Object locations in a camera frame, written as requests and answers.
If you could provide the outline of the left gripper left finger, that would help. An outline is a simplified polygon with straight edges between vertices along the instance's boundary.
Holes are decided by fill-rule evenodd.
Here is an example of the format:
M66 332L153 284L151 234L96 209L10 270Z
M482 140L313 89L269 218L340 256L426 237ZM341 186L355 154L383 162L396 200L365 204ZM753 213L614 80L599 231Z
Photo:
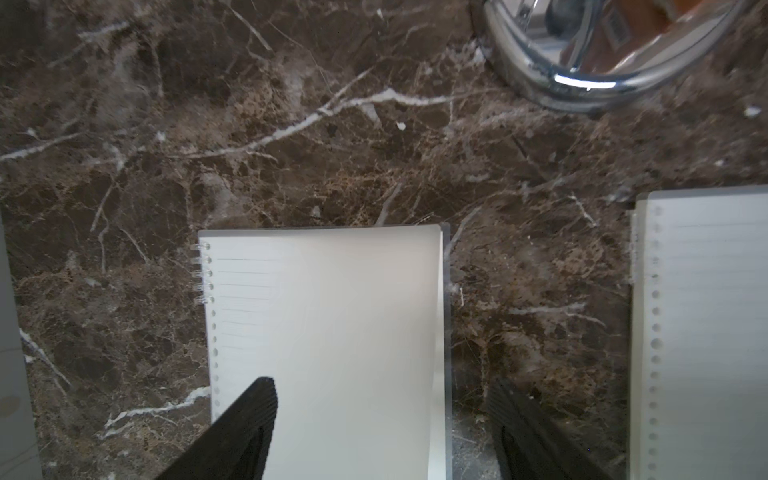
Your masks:
M274 380L256 379L161 479L260 479L278 409Z

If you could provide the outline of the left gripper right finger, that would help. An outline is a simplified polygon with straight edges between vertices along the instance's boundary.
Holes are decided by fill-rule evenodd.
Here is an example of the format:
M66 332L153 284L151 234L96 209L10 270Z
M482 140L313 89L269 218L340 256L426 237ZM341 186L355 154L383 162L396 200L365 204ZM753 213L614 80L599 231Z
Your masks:
M489 387L486 409L503 479L609 477L512 382L499 380Z

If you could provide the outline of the large white spiral notebook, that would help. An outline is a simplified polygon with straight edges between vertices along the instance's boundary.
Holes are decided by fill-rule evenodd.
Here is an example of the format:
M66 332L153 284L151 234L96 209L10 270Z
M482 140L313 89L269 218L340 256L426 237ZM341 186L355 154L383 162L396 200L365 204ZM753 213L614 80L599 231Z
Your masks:
M4 229L1 229L1 478L43 478Z

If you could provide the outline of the chrome hook stand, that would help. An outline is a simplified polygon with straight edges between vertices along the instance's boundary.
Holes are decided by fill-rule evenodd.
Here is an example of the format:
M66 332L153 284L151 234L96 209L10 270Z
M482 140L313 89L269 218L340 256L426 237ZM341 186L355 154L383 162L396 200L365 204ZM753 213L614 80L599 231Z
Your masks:
M743 1L500 1L470 4L479 47L518 94L602 113L660 88L725 39Z

